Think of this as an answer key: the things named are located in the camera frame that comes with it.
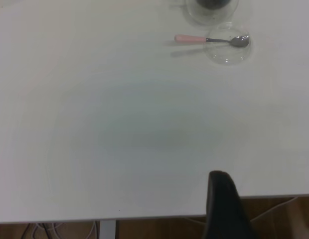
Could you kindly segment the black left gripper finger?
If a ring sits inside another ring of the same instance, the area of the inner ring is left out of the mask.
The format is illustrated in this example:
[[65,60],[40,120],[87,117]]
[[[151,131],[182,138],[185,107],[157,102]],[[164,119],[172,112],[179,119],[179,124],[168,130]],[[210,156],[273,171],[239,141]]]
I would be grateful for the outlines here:
[[205,239],[253,239],[255,231],[230,175],[211,171],[208,179]]

